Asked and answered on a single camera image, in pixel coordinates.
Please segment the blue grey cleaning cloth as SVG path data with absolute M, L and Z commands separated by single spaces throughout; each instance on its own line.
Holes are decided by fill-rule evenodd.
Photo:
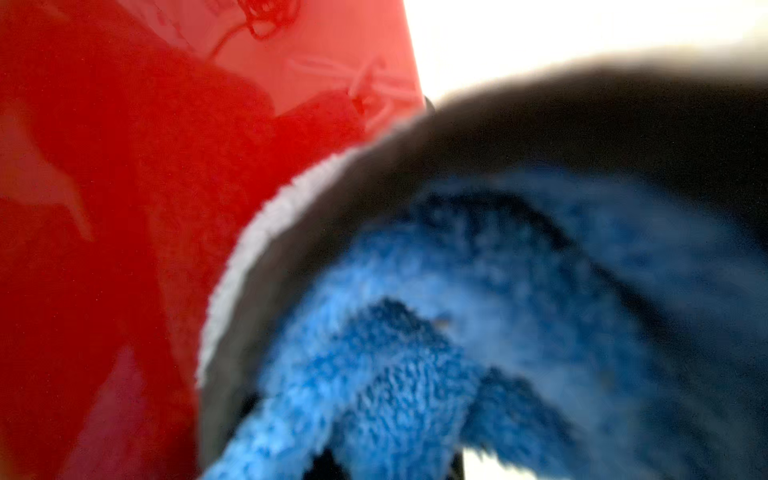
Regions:
M 305 170 L 201 332 L 205 479 L 767 475 L 767 63 L 582 64 Z

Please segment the red coffee machine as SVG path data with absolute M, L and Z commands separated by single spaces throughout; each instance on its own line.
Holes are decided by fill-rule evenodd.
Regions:
M 422 106 L 400 1 L 3 2 L 2 477 L 194 478 L 241 230 Z

